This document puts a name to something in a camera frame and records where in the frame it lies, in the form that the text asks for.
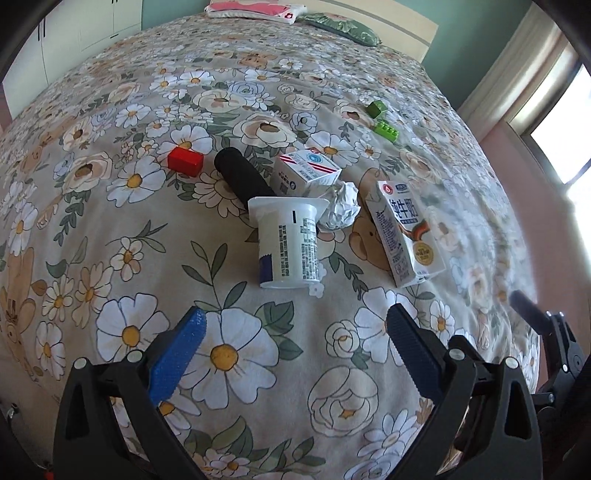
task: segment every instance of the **white plastic cup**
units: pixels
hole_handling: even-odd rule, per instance
[[[305,288],[320,282],[316,223],[325,199],[255,197],[248,201],[251,223],[259,230],[262,288]]]

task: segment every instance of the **bed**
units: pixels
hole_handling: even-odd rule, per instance
[[[371,130],[374,99],[396,144]],[[199,178],[167,168],[176,146],[205,155]],[[259,288],[257,230],[213,166],[227,146],[265,177],[278,154],[314,146],[359,187],[355,223],[318,235],[320,284]],[[387,46],[181,18],[68,72],[0,155],[0,391],[46,459],[73,361],[145,349],[192,305],[207,336],[159,408],[210,478],[385,478],[432,408],[385,333],[394,303],[444,344],[516,357],[536,386],[538,337],[507,302],[516,288],[535,299],[509,201],[419,61]],[[382,179],[407,181],[430,220],[447,265],[431,281],[394,288],[363,204]]]

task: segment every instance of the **black cylinder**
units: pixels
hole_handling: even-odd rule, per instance
[[[228,147],[220,150],[213,164],[244,208],[248,209],[248,200],[251,198],[277,196],[237,148]]]

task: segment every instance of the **cabinet door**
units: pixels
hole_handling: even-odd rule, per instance
[[[115,32],[142,22],[142,0],[115,0],[113,24]]]
[[[31,34],[4,77],[2,87],[12,118],[16,118],[45,88],[41,34],[43,23]]]
[[[64,0],[47,15],[41,26],[43,59],[49,84],[83,60],[77,7],[77,1]]]
[[[80,48],[84,50],[113,34],[113,5],[115,0],[76,0],[78,8]]]

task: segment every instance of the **milk carton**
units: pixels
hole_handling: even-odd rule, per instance
[[[271,175],[271,188],[280,197],[306,197],[310,188],[332,185],[341,169],[317,149],[279,155]]]
[[[378,181],[366,198],[397,288],[421,283],[445,270],[427,219],[408,185]]]

